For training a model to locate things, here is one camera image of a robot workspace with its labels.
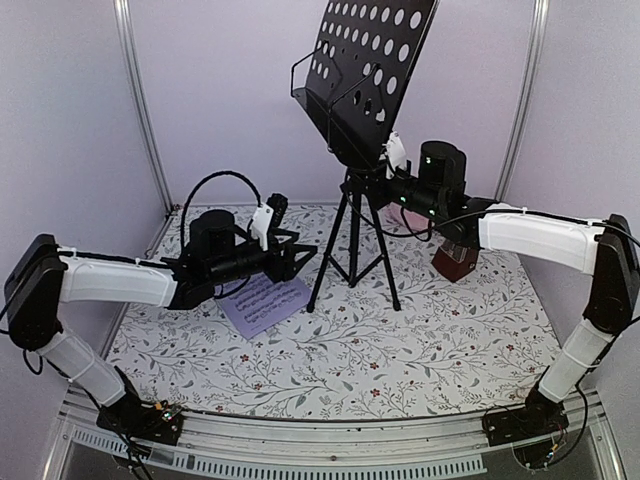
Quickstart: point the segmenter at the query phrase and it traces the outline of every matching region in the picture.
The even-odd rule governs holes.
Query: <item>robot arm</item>
[[[640,288],[640,268],[624,217],[573,221],[530,213],[464,194],[465,155],[453,145],[422,145],[418,177],[403,169],[403,149],[387,146],[379,205],[394,202],[434,222],[451,242],[467,249],[502,250],[566,265],[593,276],[583,319],[562,353],[514,415],[485,416],[492,444],[508,443],[566,426],[562,401],[594,369],[616,338],[632,323]],[[393,152],[399,152],[394,160]]]
[[[215,298],[217,285],[256,273],[274,283],[291,280],[317,248],[298,245],[297,233],[279,228],[286,204],[281,195],[272,196],[256,211],[249,232],[229,212],[206,212],[191,223],[191,241],[179,258],[159,263],[78,252],[40,235],[5,284],[11,340],[84,388],[101,406],[100,427],[175,444],[180,408],[144,405],[123,372],[58,319],[58,305],[98,300],[190,310]],[[244,241],[236,245],[236,236]]]

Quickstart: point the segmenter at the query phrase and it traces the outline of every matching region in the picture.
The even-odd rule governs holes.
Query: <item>floral tablecloth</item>
[[[246,226],[254,209],[230,210]],[[204,211],[193,209],[190,219]],[[322,253],[335,213],[290,207],[283,227]],[[345,266],[348,217],[335,251]],[[178,225],[173,218],[156,257],[178,255]],[[403,230],[390,220],[383,226]],[[354,289],[330,267],[313,314],[300,311],[250,341],[215,301],[189,312],[131,305],[109,361],[146,399],[210,412],[377,419],[521,402],[559,346],[519,259],[481,252],[477,270],[451,284],[431,266],[439,243],[387,239],[401,312],[391,307],[382,265]],[[300,275],[309,286],[321,253]],[[377,254],[363,226],[361,265]]]

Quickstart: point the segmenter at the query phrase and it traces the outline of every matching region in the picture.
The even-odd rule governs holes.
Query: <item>white wall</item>
[[[112,2],[0,2],[0,280],[41,232],[141,254],[162,221],[126,80]],[[61,317],[99,344],[113,307]],[[65,392],[0,338],[0,478],[34,480]]]
[[[289,97],[291,64],[315,42],[323,0],[141,0],[131,16],[160,156],[177,202],[233,168],[268,195],[339,196],[340,164]],[[534,1],[441,2],[397,129],[413,158],[425,140],[469,154],[470,192],[491,196],[515,115]],[[306,68],[301,67],[298,84]],[[250,201],[235,180],[200,203]]]
[[[546,43],[507,200],[562,214],[627,216],[640,235],[640,3],[551,2]],[[527,260],[562,341],[579,321],[590,279]],[[598,391],[629,478],[640,478],[640,329],[599,368]]]

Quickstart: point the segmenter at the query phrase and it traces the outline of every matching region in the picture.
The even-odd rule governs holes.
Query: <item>cable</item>
[[[185,229],[185,224],[186,224],[186,221],[187,221],[187,210],[189,210],[189,205],[191,205],[191,201],[193,200],[193,197],[196,195],[198,190],[200,190],[200,188],[202,188],[202,186],[204,186],[207,182],[210,182],[214,178],[223,177],[223,176],[236,177],[236,178],[242,180],[244,183],[246,183],[249,186],[249,188],[251,189],[251,191],[255,195],[256,201],[258,202],[258,206],[262,205],[262,199],[260,198],[260,192],[258,192],[258,189],[251,182],[251,180],[249,180],[247,177],[245,177],[241,173],[234,172],[232,170],[222,170],[222,171],[215,172],[215,173],[212,173],[211,175],[208,175],[208,176],[204,177],[193,188],[193,190],[191,191],[191,193],[187,197],[187,201],[185,202],[184,207],[182,209],[182,215],[180,217],[180,249],[181,249],[181,253],[185,249],[184,229]]]
[[[409,230],[409,232],[411,232],[412,236],[417,238],[418,240],[420,240],[423,243],[428,243],[431,241],[431,238],[433,237],[433,228],[431,225],[431,220],[429,220],[429,232],[427,235],[427,238],[420,238],[418,235],[416,235],[416,233],[413,231],[413,229],[411,228],[411,226],[409,225],[409,222],[407,221],[407,217],[405,215],[405,211],[404,211],[404,207],[402,207],[400,209],[400,216],[402,217],[402,221],[404,222],[404,226],[407,227],[407,230]]]
[[[76,252],[72,250],[61,250],[60,255],[66,257],[89,258],[91,260],[106,260],[110,262],[128,263],[131,265],[140,265],[141,267],[171,269],[166,263],[149,262],[147,260],[136,260],[135,258],[122,257],[120,255],[105,255],[103,253]]]
[[[87,394],[87,396],[89,397],[89,399],[91,400],[93,405],[98,409],[98,412],[100,412],[102,410],[102,407],[100,406],[98,401],[87,390],[84,390],[84,392]],[[151,473],[149,473],[149,470],[147,470],[147,467],[145,466],[144,462],[142,461],[142,459],[140,458],[140,455],[137,452],[139,446],[136,444],[136,442],[131,440],[130,437],[128,437],[125,434],[123,434],[120,431],[120,429],[111,421],[111,419],[109,418],[109,415],[105,415],[104,418],[107,420],[107,422],[109,422],[109,425],[111,425],[111,428],[113,429],[115,434],[118,435],[118,438],[120,438],[122,443],[124,443],[125,446],[127,447],[127,457],[129,458],[129,471],[138,480],[153,480],[153,477],[151,476]],[[146,479],[143,478],[136,471],[136,468],[140,468],[144,472],[144,474],[145,474],[145,476],[147,478]]]
[[[42,371],[44,370],[44,362],[42,360],[42,357],[38,355],[38,358],[40,360],[40,363],[38,365],[38,369],[36,370],[35,368],[33,368],[31,363],[29,362],[29,357],[27,357],[27,350],[26,349],[22,350],[22,359],[24,360],[24,363],[27,365],[27,368],[29,369],[29,371],[34,375],[42,375]]]
[[[345,174],[345,182],[348,180],[348,178],[349,178],[349,171],[347,171],[346,174]],[[373,221],[368,219],[358,208],[356,208],[356,206],[353,204],[353,202],[351,201],[349,196],[345,195],[345,198],[346,198],[347,202],[349,203],[349,206],[351,207],[351,210],[358,217],[360,217],[360,219],[362,219],[363,222],[365,222],[370,227],[375,228],[375,224],[373,223]],[[564,216],[564,215],[557,215],[557,214],[554,214],[554,213],[540,212],[540,211],[536,211],[536,210],[523,210],[523,209],[518,209],[518,208],[496,208],[496,209],[493,209],[493,210],[481,210],[481,211],[478,211],[478,212],[466,213],[464,215],[460,215],[458,217],[451,218],[451,219],[446,220],[446,221],[444,221],[442,223],[439,223],[435,227],[431,227],[430,226],[429,228],[426,228],[424,230],[420,230],[420,231],[417,231],[417,232],[411,232],[411,233],[407,233],[407,234],[389,232],[389,231],[383,230],[383,229],[381,229],[380,231],[384,235],[387,235],[387,236],[393,237],[393,238],[411,238],[411,237],[415,237],[416,235],[422,235],[422,234],[425,234],[425,233],[428,234],[429,232],[432,232],[433,230],[439,230],[439,229],[441,229],[443,227],[451,225],[452,223],[455,223],[455,222],[459,222],[461,220],[467,220],[469,218],[483,217],[483,216],[485,216],[487,214],[498,214],[498,213],[514,213],[514,214],[534,215],[536,217],[550,218],[552,220],[560,220],[560,221],[563,221],[563,222],[575,223],[577,225],[591,225],[591,226],[594,226],[594,227],[608,228],[610,230],[614,230],[616,232],[619,232],[619,233],[623,234],[624,236],[629,238],[629,240],[631,240],[634,244],[636,244],[638,247],[640,247],[640,240],[638,240],[636,237],[631,235],[626,230],[624,230],[622,228],[619,228],[619,227],[617,227],[615,225],[611,225],[606,220],[602,221],[602,222],[593,222],[593,221],[590,221],[590,220],[583,220],[581,218],[573,218],[573,217],[567,217],[567,216]]]
[[[605,220],[603,222],[602,225],[598,225],[598,226],[602,226],[605,228],[608,228],[610,230],[613,230],[615,232],[621,233],[623,234],[625,237],[627,237],[629,240],[631,240],[633,243],[636,244],[636,246],[640,247],[640,240],[638,240],[636,237],[634,237],[633,235],[631,235],[629,232],[627,232],[625,229],[617,227],[615,225],[611,225],[608,220]]]
[[[561,457],[558,457],[556,460],[552,458],[548,463],[543,465],[530,466],[529,467],[530,470],[546,470],[547,468],[553,467],[554,465],[557,465],[558,463],[564,461],[565,459],[567,459],[567,457],[569,457],[569,455],[571,455],[575,451],[578,444],[580,443],[580,440],[582,440],[584,432],[587,429],[587,421],[589,419],[589,401],[587,400],[587,397],[582,391],[582,389],[580,388],[579,384],[576,384],[576,390],[578,391],[578,393],[582,397],[582,401],[584,402],[584,419],[582,420],[582,427],[580,428],[580,432],[578,433],[578,436],[576,437],[575,442],[573,442],[573,445],[571,445],[571,447],[569,447],[569,450],[567,450],[565,454],[562,455]]]
[[[214,296],[213,299],[214,300],[222,300],[223,298],[229,298],[229,297],[235,295],[240,290],[242,290],[244,287],[246,287],[250,280],[251,280],[251,276],[248,276],[247,278],[244,279],[244,281],[239,286],[237,286],[236,288],[234,288],[233,290],[231,290],[230,292],[227,292],[227,293],[224,293],[224,289],[223,289],[224,285],[223,285],[221,287],[220,295],[218,295],[217,297]]]

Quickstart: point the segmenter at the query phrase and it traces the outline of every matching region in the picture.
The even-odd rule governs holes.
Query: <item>paper sheet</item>
[[[238,283],[228,285],[233,289]],[[266,275],[254,276],[240,292],[218,301],[238,332],[250,339],[303,309],[311,290],[299,278],[272,283]]]

